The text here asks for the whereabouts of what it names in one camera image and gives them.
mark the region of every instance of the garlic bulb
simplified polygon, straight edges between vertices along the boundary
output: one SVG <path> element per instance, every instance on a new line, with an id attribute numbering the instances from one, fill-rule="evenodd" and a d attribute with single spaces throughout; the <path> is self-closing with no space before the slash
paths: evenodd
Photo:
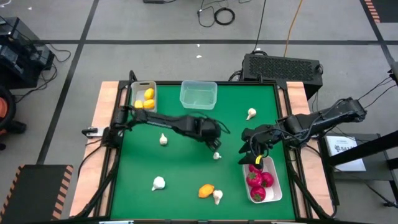
<path id="1" fill-rule="evenodd" d="M 163 189 L 165 185 L 166 182 L 164 181 L 163 177 L 156 177 L 154 179 L 154 186 L 152 187 L 152 191 L 157 189 Z"/>
<path id="2" fill-rule="evenodd" d="M 164 136 L 163 133 L 162 133 L 162 135 L 161 135 L 161 137 L 160 137 L 160 139 L 159 139 L 159 142 L 160 142 L 160 144 L 161 144 L 162 146 L 164 146 L 164 145 L 167 144 L 167 138 Z"/>
<path id="3" fill-rule="evenodd" d="M 246 118 L 246 120 L 249 120 L 250 118 L 254 117 L 257 114 L 256 110 L 253 108 L 250 108 L 248 110 L 248 118 Z"/>
<path id="4" fill-rule="evenodd" d="M 213 159 L 217 160 L 217 159 L 221 159 L 221 156 L 218 152 L 215 152 L 213 155 Z"/>
<path id="5" fill-rule="evenodd" d="M 220 203 L 221 198 L 223 197 L 223 192 L 221 190 L 214 190 L 213 191 L 214 202 L 216 205 Z"/>

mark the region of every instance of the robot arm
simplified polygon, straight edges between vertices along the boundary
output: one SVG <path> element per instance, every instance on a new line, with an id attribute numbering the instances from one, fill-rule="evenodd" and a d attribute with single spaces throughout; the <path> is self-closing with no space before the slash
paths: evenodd
<path id="1" fill-rule="evenodd" d="M 129 112 L 133 119 L 127 121 Z M 146 110 L 136 110 L 132 106 L 121 106 L 116 119 L 106 133 L 110 133 L 110 137 L 114 138 L 120 130 L 131 130 L 137 124 L 150 124 L 169 128 L 182 136 L 205 142 L 210 150 L 216 151 L 221 146 L 221 131 L 229 134 L 228 129 L 222 129 L 219 123 L 205 115 L 167 116 Z"/>
<path id="2" fill-rule="evenodd" d="M 347 98 L 338 100 L 330 108 L 312 114 L 297 114 L 282 118 L 277 120 L 275 125 L 264 124 L 256 129 L 246 128 L 242 132 L 242 140 L 245 143 L 239 150 L 239 153 L 245 152 L 246 155 L 238 164 L 254 164 L 262 169 L 261 163 L 256 164 L 256 158 L 267 156 L 268 150 L 279 141 L 287 141 L 290 146 L 300 147 L 314 134 L 321 134 L 341 123 L 361 122 L 365 116 L 366 111 L 359 101 Z"/>

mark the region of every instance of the red fruit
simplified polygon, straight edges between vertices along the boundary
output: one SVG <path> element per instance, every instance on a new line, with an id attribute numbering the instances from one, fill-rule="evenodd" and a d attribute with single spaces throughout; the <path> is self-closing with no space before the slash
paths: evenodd
<path id="1" fill-rule="evenodd" d="M 261 174 L 261 178 L 262 178 L 262 184 L 261 185 L 263 187 L 270 187 L 270 186 L 272 186 L 272 184 L 274 184 L 274 178 L 268 172 L 263 172 Z"/>
<path id="2" fill-rule="evenodd" d="M 255 202 L 261 202 L 266 197 L 266 190 L 263 187 L 253 187 L 250 191 L 250 197 L 253 198 Z"/>
<path id="3" fill-rule="evenodd" d="M 259 169 L 257 169 L 254 165 L 252 165 L 252 164 L 250 164 L 249 165 L 249 171 L 250 172 L 256 172 L 256 173 L 259 173 L 259 174 L 261 174 L 261 170 L 259 170 Z"/>
<path id="4" fill-rule="evenodd" d="M 261 186 L 262 183 L 261 174 L 258 174 L 256 172 L 250 172 L 246 177 L 246 183 L 248 183 L 248 186 L 250 187 Z"/>

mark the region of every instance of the white sign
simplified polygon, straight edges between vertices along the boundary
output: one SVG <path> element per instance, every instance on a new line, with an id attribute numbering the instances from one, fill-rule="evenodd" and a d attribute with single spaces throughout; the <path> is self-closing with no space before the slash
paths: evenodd
<path id="1" fill-rule="evenodd" d="M 355 138 L 352 137 L 327 136 L 326 142 L 328 143 L 330 156 L 334 156 L 357 146 Z M 337 165 L 336 168 L 341 171 L 366 171 L 362 159 Z"/>

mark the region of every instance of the gray floor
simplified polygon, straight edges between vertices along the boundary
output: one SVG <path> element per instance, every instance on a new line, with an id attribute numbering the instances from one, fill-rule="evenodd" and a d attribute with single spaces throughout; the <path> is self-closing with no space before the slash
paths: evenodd
<path id="1" fill-rule="evenodd" d="M 229 0 L 236 20 L 230 26 L 199 26 L 196 11 L 199 0 L 178 0 L 171 4 L 150 5 L 141 1 L 100 0 L 91 23 L 89 40 L 254 40 L 257 36 L 262 1 L 238 4 Z M 19 16 L 40 38 L 47 40 L 79 40 L 93 0 L 14 0 L 0 8 L 2 16 Z M 260 38 L 286 39 L 298 1 L 268 0 Z M 211 15 L 201 16 L 204 24 Z M 398 24 L 378 24 L 385 40 L 398 40 Z M 292 40 L 377 40 L 359 0 L 306 0 L 293 28 Z M 75 53 L 76 45 L 56 45 Z M 125 80 L 133 69 L 140 80 L 227 80 L 240 69 L 245 53 L 252 44 L 86 44 L 80 54 L 68 95 L 47 154 L 46 164 L 79 165 L 86 139 L 80 130 L 91 124 L 102 81 Z M 259 45 L 269 55 L 282 56 L 284 45 Z M 388 46 L 398 60 L 398 45 Z M 319 92 L 319 108 L 333 104 L 338 98 L 357 98 L 387 77 L 389 65 L 379 45 L 289 45 L 288 57 L 321 61 L 325 73 Z M 34 164 L 42 147 L 55 106 L 72 58 L 57 63 L 59 74 L 49 87 L 18 104 L 16 119 L 28 124 L 23 136 L 2 136 L 8 148 L 0 152 L 0 198 L 4 198 L 19 164 Z M 361 102 L 366 105 L 385 90 L 380 87 Z M 342 124 L 345 132 L 387 134 L 398 128 L 395 110 L 396 89 L 387 92 L 368 109 L 366 120 L 358 124 Z M 397 157 L 398 152 L 390 150 Z M 388 183 L 372 182 L 387 198 L 393 200 Z M 67 195 L 63 217 L 69 213 L 76 176 Z M 365 185 L 338 182 L 341 205 L 337 217 L 366 223 L 394 223 L 398 213 L 381 206 L 381 200 Z"/>

